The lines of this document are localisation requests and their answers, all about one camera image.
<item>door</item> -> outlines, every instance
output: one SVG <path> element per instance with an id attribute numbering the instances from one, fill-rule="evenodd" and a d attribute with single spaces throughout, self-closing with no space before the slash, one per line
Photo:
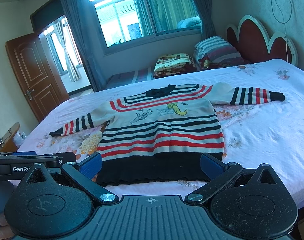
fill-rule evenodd
<path id="1" fill-rule="evenodd" d="M 70 98 L 54 61 L 47 60 L 49 57 L 46 57 L 36 33 L 7 41 L 6 50 L 22 92 L 41 122 L 54 108 Z"/>

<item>headboard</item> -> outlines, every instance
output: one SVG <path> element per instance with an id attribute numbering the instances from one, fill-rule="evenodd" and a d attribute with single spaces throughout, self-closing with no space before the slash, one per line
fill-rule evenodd
<path id="1" fill-rule="evenodd" d="M 288 55 L 288 62 L 297 66 L 297 51 L 291 39 L 282 32 L 276 32 L 269 38 L 264 26 L 251 15 L 244 16 L 238 28 L 229 24 L 226 34 L 228 42 L 252 63 L 275 58 L 287 61 Z"/>

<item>building window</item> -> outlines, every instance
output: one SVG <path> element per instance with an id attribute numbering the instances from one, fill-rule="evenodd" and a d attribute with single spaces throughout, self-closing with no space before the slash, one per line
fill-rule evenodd
<path id="1" fill-rule="evenodd" d="M 192 0 L 89 0 L 107 47 L 201 27 Z"/>
<path id="2" fill-rule="evenodd" d="M 74 39 L 73 39 L 73 36 L 71 33 L 71 29 L 68 24 L 68 20 L 66 17 L 63 17 L 60 21 L 63 24 L 63 35 L 64 35 L 64 39 L 66 41 L 65 47 L 68 51 L 68 55 L 69 55 L 72 63 L 76 67 L 81 67 L 82 66 L 81 57 L 76 48 L 76 44 L 74 42 Z M 43 34 L 46 36 L 46 38 L 48 40 L 52 56 L 55 60 L 55 63 L 56 63 L 57 69 L 59 70 L 60 75 L 64 75 L 64 74 L 68 73 L 67 63 L 65 60 L 65 51 L 62 48 L 62 46 L 58 40 L 57 33 L 55 32 L 55 28 L 53 25 L 54 24 L 52 24 L 49 28 L 47 28 L 43 32 Z"/>

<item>white quilt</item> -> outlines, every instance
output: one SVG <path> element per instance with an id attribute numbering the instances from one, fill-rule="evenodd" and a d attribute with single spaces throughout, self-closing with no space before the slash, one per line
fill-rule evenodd
<path id="1" fill-rule="evenodd" d="M 45 154 L 56 153 L 62 149 L 69 150 L 72 147 L 69 143 L 74 135 L 61 138 L 61 143 L 58 143 L 54 141 L 58 139 L 52 139 L 48 135 L 49 132 L 90 112 L 104 101 L 135 95 L 152 88 L 165 87 L 168 84 L 211 85 L 217 82 L 226 82 L 233 87 L 260 87 L 285 94 L 285 102 L 215 106 L 224 134 L 223 162 L 237 162 L 244 168 L 257 168 L 260 163 L 269 163 L 289 190 L 298 208 L 303 207 L 304 72 L 280 59 L 160 78 L 70 99 L 54 109 L 38 125 L 19 151 L 36 151 L 37 154 Z M 84 146 L 81 146 L 81 150 L 75 150 L 78 161 L 86 158 L 84 151 Z M 122 195 L 182 195 L 184 198 L 189 192 L 203 184 L 197 181 L 150 182 L 108 186 L 107 189 L 119 197 Z"/>

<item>metal screw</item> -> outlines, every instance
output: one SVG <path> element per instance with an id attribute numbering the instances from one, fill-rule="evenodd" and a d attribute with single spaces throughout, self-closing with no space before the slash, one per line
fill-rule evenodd
<path id="1" fill-rule="evenodd" d="M 203 196 L 201 194 L 194 193 L 188 195 L 188 199 L 197 202 L 197 201 L 201 201 L 203 199 Z"/>
<path id="2" fill-rule="evenodd" d="M 105 202 L 111 202 L 111 201 L 115 200 L 115 198 L 116 198 L 115 195 L 111 194 L 111 193 L 102 194 L 100 196 L 100 199 Z"/>

